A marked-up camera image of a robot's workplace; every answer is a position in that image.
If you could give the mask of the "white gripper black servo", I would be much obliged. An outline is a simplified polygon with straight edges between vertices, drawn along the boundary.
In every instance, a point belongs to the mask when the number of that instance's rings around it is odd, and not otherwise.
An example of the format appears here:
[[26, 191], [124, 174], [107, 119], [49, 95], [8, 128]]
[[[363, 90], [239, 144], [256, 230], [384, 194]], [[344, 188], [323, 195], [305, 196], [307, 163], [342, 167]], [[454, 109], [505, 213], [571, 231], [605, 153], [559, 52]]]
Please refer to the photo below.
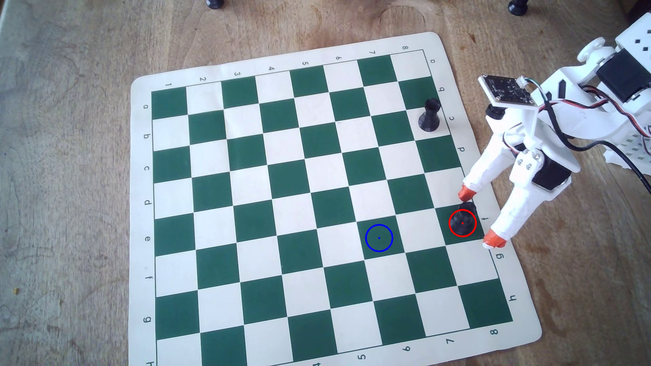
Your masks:
[[[521, 110], [521, 117], [485, 118], [493, 135], [463, 179], [458, 198], [469, 201], [516, 158], [509, 176], [514, 187], [483, 239], [486, 249], [504, 247], [539, 205], [571, 183], [581, 169], [573, 152], [602, 145], [606, 161], [630, 166], [629, 152], [616, 141], [630, 134], [628, 63], [562, 68], [545, 85], [557, 86], [557, 94], [533, 79], [509, 78], [509, 109]], [[519, 145], [502, 142], [508, 129]]]

